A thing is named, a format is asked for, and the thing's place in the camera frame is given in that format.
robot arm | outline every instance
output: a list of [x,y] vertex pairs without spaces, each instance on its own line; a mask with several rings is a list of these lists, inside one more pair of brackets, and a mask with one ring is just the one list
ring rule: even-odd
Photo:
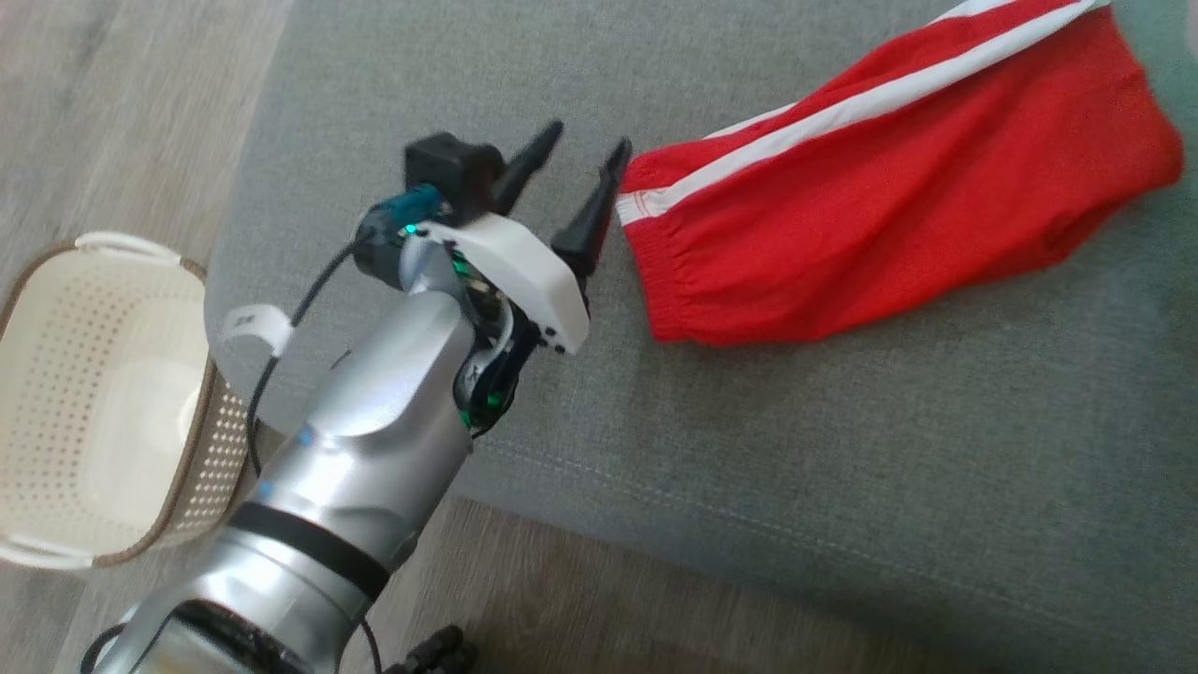
[[353,244],[404,298],[333,368],[206,559],[131,612],[96,672],[337,672],[532,352],[586,340],[586,278],[631,146],[550,248],[507,214],[561,132],[508,164],[444,133],[407,147],[407,190],[368,211]]

white label tag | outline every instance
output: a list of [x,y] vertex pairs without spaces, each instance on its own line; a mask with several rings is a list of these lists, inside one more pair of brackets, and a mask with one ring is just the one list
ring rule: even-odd
[[248,304],[237,306],[225,314],[224,329],[220,330],[220,342],[228,342],[234,336],[253,334],[271,346],[271,356],[279,358],[291,341],[291,318],[274,304]]

plastic laundry basket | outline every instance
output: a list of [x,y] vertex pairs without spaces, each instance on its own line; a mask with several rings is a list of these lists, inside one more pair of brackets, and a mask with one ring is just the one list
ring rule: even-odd
[[202,306],[199,265],[125,233],[84,235],[18,279],[0,312],[0,558],[111,565],[220,520],[244,408]]

gray sofa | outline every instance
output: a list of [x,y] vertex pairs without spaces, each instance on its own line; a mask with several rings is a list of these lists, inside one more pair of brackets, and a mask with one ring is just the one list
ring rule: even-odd
[[[210,332],[294,306],[437,129],[567,135],[516,217],[545,235],[628,134],[647,150],[797,99],[955,0],[297,0],[211,261]],[[1187,150],[1181,0],[1117,2]],[[1198,669],[1198,175],[1066,263],[813,346],[649,339],[610,237],[577,358],[536,358],[455,493],[1014,670]],[[264,420],[395,295],[353,268],[284,357]],[[220,346],[244,395],[267,358]]]

red shorts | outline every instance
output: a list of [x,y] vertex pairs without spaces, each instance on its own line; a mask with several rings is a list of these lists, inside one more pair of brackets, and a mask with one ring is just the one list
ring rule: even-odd
[[1060,261],[1182,142],[1101,0],[970,0],[810,97],[629,166],[658,340],[819,340]]

